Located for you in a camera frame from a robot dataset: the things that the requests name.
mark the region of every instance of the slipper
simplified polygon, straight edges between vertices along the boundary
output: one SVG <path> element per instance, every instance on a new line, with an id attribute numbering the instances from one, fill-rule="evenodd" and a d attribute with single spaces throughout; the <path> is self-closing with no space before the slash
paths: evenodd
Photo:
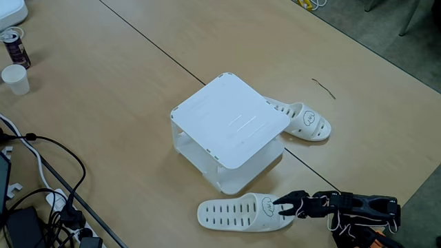
<path id="1" fill-rule="evenodd" d="M 323 141 L 331 135 L 332 128 L 329 121 L 304 103 L 289 105 L 269 97 L 265 97 L 265 99 L 276 110 L 288 115 L 291 119 L 291 123 L 284 130 L 285 132 L 306 141 Z"/>
<path id="2" fill-rule="evenodd" d="M 279 197 L 247 193 L 240 198 L 207 200 L 198 207 L 198 222 L 220 231 L 274 231 L 288 226 L 294 216 L 281 216 L 279 211 L 290 204 L 273 205 Z"/>

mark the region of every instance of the gray carpet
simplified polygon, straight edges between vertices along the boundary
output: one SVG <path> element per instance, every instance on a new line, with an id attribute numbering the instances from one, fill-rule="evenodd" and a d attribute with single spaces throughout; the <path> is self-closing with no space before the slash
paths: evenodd
<path id="1" fill-rule="evenodd" d="M 370 0 L 328 0 L 314 14 L 441 92 L 441 32 L 433 23 L 433 0 L 421 0 L 407 34 L 398 36 L 412 1 L 377 0 L 365 12 Z"/>
<path id="2" fill-rule="evenodd" d="M 365 12 L 368 1 L 328 0 L 314 14 L 441 92 L 441 33 L 431 16 L 433 0 L 421 0 L 403 37 L 398 33 L 413 0 L 378 0 Z M 388 236 L 405 247 L 436 247 L 435 238 L 441 235 L 440 182 L 438 167 L 403 207 L 399 232 Z"/>
<path id="3" fill-rule="evenodd" d="M 441 235 L 441 167 L 402 208 L 402 227 L 391 236 L 405 247 L 435 248 Z"/>

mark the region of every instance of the white device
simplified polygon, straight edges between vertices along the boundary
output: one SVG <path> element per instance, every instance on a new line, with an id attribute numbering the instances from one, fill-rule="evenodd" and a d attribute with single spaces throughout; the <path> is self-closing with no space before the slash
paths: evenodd
<path id="1" fill-rule="evenodd" d="M 21 23 L 27 16 L 24 0 L 0 0 L 0 32 Z"/>
<path id="2" fill-rule="evenodd" d="M 232 73 L 223 73 L 171 113 L 176 151 L 215 188 L 237 194 L 284 150 L 289 117 Z"/>

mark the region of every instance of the white paper cup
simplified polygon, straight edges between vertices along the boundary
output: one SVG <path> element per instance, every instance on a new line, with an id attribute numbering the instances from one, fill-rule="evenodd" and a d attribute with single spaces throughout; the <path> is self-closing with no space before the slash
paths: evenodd
<path id="1" fill-rule="evenodd" d="M 22 65 L 9 65 L 1 72 L 1 79 L 17 96 L 29 92 L 28 73 Z"/>

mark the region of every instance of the robotic arm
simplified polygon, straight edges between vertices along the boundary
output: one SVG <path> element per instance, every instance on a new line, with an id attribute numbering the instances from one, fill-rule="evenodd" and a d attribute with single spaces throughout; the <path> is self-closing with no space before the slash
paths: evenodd
<path id="1" fill-rule="evenodd" d="M 363 196 L 348 192 L 317 192 L 313 196 L 303 190 L 294 191 L 273 204 L 292 204 L 280 211 L 283 216 L 323 218 L 328 216 L 328 229 L 338 248 L 370 248 L 376 241 L 389 248 L 404 248 L 371 227 L 388 227 L 395 233 L 400 226 L 401 207 L 388 196 Z M 334 214 L 329 226 L 329 214 Z"/>

